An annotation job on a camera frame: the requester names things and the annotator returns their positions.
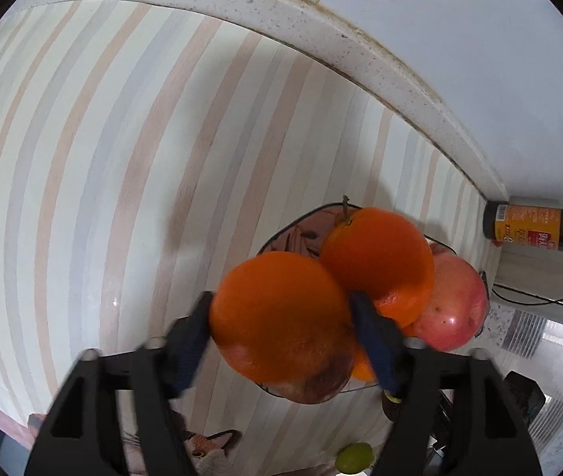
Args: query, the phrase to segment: green lime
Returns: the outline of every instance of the green lime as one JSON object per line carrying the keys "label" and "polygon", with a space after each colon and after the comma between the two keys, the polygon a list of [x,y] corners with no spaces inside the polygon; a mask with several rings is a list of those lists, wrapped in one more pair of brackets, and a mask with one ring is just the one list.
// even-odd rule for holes
{"label": "green lime", "polygon": [[359,474],[374,462],[371,445],[365,442],[351,443],[338,455],[334,466],[343,474]]}

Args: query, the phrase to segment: pomegranate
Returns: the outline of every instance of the pomegranate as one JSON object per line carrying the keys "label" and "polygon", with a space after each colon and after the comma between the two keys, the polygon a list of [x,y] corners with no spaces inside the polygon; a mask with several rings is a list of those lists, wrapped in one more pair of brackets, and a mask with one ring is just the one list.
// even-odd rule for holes
{"label": "pomegranate", "polygon": [[453,251],[449,247],[445,247],[444,245],[441,245],[436,242],[431,242],[429,244],[429,249],[431,249],[431,253],[433,255],[444,254],[445,252],[448,254],[453,254]]}
{"label": "pomegranate", "polygon": [[477,271],[453,252],[438,251],[431,300],[404,332],[439,351],[452,351],[473,338],[487,313],[486,286]]}

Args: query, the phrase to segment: orange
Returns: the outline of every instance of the orange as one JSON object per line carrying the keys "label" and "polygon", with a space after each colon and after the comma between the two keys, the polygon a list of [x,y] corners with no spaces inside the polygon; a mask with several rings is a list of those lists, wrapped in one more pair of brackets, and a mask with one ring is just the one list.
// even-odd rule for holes
{"label": "orange", "polygon": [[405,336],[416,336],[416,332],[413,330],[413,323],[403,327],[403,334]]}
{"label": "orange", "polygon": [[318,261],[267,252],[231,270],[209,313],[226,362],[257,383],[304,381],[355,345],[345,292]]}
{"label": "orange", "polygon": [[354,368],[352,370],[352,377],[361,381],[376,381],[376,375],[374,374],[374,370],[371,368],[365,349],[358,344],[354,350]]}
{"label": "orange", "polygon": [[401,328],[431,298],[434,260],[425,236],[405,217],[365,207],[334,227],[320,262],[346,290],[367,292],[379,314]]}

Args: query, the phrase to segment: black cable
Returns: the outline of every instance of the black cable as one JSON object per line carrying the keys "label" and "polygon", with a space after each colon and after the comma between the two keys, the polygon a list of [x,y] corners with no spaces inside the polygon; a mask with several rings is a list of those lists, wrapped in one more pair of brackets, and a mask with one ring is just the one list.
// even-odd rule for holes
{"label": "black cable", "polygon": [[563,306],[563,299],[549,299],[547,297],[541,297],[540,295],[535,295],[533,293],[529,293],[529,292],[524,292],[522,290],[517,290],[515,288],[511,288],[510,286],[504,286],[503,284],[497,284],[494,283],[493,286],[496,286],[498,288],[504,288],[505,290],[511,291],[511,292],[515,292],[518,293],[520,295],[525,295],[526,297],[533,297],[534,299],[541,299],[541,302],[537,302],[537,303],[526,303],[526,302],[521,302],[521,301],[514,301],[512,299],[508,299],[502,295],[500,295],[498,292],[495,291],[495,289],[491,288],[491,291],[493,292],[493,294],[496,295],[496,297],[500,298],[501,300],[511,303],[511,304],[518,304],[521,306],[543,306],[546,304],[559,304],[560,306]]}
{"label": "black cable", "polygon": [[524,292],[522,290],[517,290],[516,288],[511,288],[510,286],[505,286],[504,284],[493,283],[493,286],[498,288],[504,288],[505,290],[519,293],[521,295],[525,295],[526,297],[533,297],[535,299],[541,299],[545,301],[543,304],[563,304],[563,299],[549,299],[548,297],[541,297],[541,295],[535,295],[534,293]]}

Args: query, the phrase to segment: sauce bottle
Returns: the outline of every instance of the sauce bottle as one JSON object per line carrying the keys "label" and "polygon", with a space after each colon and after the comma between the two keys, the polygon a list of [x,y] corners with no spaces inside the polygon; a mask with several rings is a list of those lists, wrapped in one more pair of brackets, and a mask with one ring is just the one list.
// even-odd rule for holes
{"label": "sauce bottle", "polygon": [[484,208],[482,226],[484,236],[499,244],[563,251],[563,209],[491,201]]}

